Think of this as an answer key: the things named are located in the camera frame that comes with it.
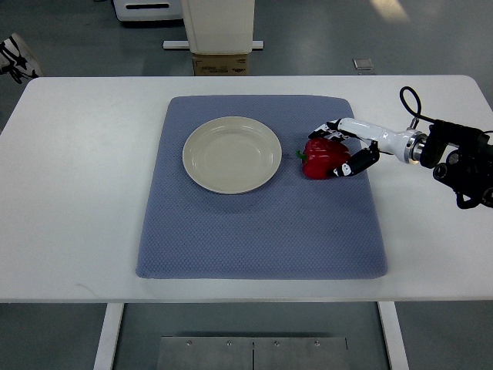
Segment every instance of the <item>cardboard box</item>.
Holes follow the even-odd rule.
[[[248,76],[248,54],[192,54],[195,76]]]

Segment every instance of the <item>pepper stem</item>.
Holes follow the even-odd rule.
[[[307,160],[307,155],[306,154],[301,154],[299,150],[296,151],[296,156],[300,158],[301,160]]]

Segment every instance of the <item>black cable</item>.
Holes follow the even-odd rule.
[[[416,99],[416,104],[418,105],[418,109],[416,110],[416,112],[414,110],[412,110],[409,106],[409,104],[407,104],[406,102],[406,99],[404,98],[404,92],[410,92],[411,94],[413,94],[414,98]],[[401,98],[401,102],[402,102],[402,105],[404,106],[404,108],[414,117],[414,118],[417,118],[417,119],[422,119],[424,121],[428,121],[428,122],[431,122],[431,123],[435,123],[436,122],[436,119],[432,119],[430,117],[426,117],[426,116],[423,116],[421,114],[421,101],[419,99],[419,96],[418,96],[418,93],[414,91],[414,89],[410,86],[404,86],[401,91],[399,92],[399,96]]]

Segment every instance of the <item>white plate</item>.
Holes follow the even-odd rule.
[[[192,132],[183,147],[186,172],[222,194],[258,188],[277,171],[282,150],[272,130],[255,119],[221,117]]]

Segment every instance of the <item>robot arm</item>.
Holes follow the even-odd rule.
[[[416,98],[417,112],[404,101],[406,90]],[[422,116],[421,102],[411,87],[402,88],[401,100],[414,116],[413,123],[405,131],[396,133],[382,126],[343,118],[325,123],[308,136],[328,136],[336,141],[357,137],[368,145],[335,169],[334,176],[353,176],[376,163],[380,153],[393,154],[401,162],[433,168],[433,177],[457,194],[459,208],[473,208],[479,204],[493,207],[493,145],[488,144],[489,131]],[[429,136],[416,130],[419,119],[431,123]],[[439,163],[447,146],[457,149],[444,163]]]
[[[426,135],[415,129],[400,133],[353,118],[330,121],[313,131],[308,137],[329,136],[328,139],[342,141],[356,137],[365,142],[364,148],[354,154],[334,174],[339,177],[353,176],[366,170],[380,159],[380,153],[393,154],[401,162],[416,164],[419,161]]]

